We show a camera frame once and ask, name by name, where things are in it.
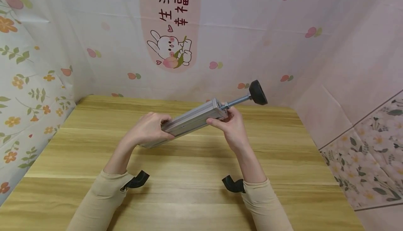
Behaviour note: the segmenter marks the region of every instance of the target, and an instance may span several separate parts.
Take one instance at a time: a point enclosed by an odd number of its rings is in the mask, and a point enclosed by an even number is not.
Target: white flower pattern
[[[354,210],[403,200],[403,99],[392,99],[321,149]]]

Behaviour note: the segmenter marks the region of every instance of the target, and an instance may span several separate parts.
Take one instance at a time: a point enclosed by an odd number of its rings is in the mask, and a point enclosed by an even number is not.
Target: wooden table
[[[50,141],[5,204],[1,230],[65,230],[119,139],[146,112],[180,115],[198,103],[88,96]],[[294,230],[363,230],[292,109],[238,106],[250,143]],[[221,131],[208,126],[156,149],[137,147],[128,171],[151,176],[131,189],[110,230],[254,230],[241,178]]]

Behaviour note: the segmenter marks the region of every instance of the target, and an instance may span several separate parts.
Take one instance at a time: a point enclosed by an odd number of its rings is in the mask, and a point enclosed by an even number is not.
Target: fabric backdrop
[[[297,111],[364,226],[395,230],[402,4],[2,0],[0,202],[88,94],[229,101],[258,79],[270,106]]]

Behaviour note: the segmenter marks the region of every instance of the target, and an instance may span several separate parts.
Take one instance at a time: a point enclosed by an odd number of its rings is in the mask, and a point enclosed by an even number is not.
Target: cartoon bunny illustration
[[[168,68],[178,68],[181,65],[188,66],[192,59],[190,46],[192,41],[186,36],[182,42],[173,36],[160,36],[156,31],[151,30],[151,35],[157,41],[147,41],[147,44],[164,59],[162,64]]]

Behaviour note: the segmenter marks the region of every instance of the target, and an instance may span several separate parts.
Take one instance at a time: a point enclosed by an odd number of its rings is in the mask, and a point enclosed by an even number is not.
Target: black rubber plunger
[[[260,86],[260,83],[258,80],[254,80],[251,83],[251,86],[249,86],[249,93],[251,94],[252,100],[256,104],[259,104],[259,105],[267,104],[266,96],[264,95],[264,92],[263,92],[262,87]]]
[[[253,100],[256,104],[265,105],[267,104],[266,96],[260,86],[258,80],[254,80],[249,86],[249,94],[242,96],[241,98],[235,99],[229,103],[225,103],[221,106],[221,109],[229,109],[235,104],[243,103],[244,101]]]

